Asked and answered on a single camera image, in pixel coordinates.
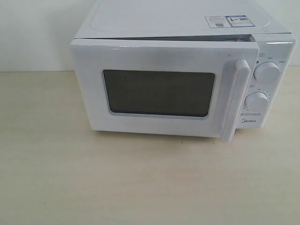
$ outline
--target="label on top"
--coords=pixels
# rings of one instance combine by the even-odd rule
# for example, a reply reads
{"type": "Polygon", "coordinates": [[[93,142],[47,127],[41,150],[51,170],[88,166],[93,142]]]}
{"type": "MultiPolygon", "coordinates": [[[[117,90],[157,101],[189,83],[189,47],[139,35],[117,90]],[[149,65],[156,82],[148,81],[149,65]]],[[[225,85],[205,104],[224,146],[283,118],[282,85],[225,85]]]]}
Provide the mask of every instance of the label on top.
{"type": "Polygon", "coordinates": [[[225,16],[206,16],[210,28],[228,28],[231,27],[225,16]]]}
{"type": "Polygon", "coordinates": [[[232,27],[255,27],[245,15],[227,15],[226,19],[232,27]]]}
{"type": "Polygon", "coordinates": [[[245,15],[206,16],[210,28],[255,27],[245,15]]]}

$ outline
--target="timer knob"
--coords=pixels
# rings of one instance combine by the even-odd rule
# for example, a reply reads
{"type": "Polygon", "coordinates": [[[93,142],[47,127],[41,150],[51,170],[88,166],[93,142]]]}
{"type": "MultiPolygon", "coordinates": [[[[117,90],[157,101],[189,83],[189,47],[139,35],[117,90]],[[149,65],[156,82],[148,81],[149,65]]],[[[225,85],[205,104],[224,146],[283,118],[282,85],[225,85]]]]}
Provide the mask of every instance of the timer knob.
{"type": "Polygon", "coordinates": [[[255,92],[246,98],[245,104],[249,110],[259,112],[269,105],[269,100],[264,93],[255,92]]]}
{"type": "Polygon", "coordinates": [[[272,83],[280,77],[280,70],[274,62],[264,62],[255,69],[254,77],[260,83],[272,83]]]}

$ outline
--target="midea logo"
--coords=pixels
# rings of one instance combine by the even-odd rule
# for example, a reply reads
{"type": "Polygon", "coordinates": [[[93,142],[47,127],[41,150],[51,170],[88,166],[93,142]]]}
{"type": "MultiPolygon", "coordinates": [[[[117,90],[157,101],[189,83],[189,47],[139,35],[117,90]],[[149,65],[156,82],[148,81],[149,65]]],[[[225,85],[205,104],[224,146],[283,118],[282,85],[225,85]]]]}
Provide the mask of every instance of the midea logo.
{"type": "Polygon", "coordinates": [[[242,119],[241,122],[242,122],[242,123],[255,123],[256,120],[246,120],[246,119],[242,119]]]}

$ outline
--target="white wall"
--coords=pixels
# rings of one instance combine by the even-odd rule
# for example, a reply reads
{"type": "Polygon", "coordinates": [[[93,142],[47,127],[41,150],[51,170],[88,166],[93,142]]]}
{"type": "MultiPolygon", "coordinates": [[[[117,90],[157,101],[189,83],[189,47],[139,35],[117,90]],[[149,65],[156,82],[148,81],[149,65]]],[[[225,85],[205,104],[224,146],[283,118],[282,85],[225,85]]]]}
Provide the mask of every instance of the white wall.
{"type": "MultiPolygon", "coordinates": [[[[68,45],[95,1],[0,0],[0,71],[73,70],[68,45]]],[[[258,2],[300,40],[299,0],[258,2]]]]}

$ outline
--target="table surface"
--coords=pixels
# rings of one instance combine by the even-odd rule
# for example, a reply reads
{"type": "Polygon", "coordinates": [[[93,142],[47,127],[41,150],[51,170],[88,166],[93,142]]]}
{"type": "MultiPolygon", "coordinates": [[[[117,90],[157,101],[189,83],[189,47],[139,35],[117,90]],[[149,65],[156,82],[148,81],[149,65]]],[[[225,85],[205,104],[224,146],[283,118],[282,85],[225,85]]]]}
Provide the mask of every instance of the table surface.
{"type": "Polygon", "coordinates": [[[0,224],[299,224],[299,74],[223,143],[91,131],[74,72],[1,73],[0,224]]]}

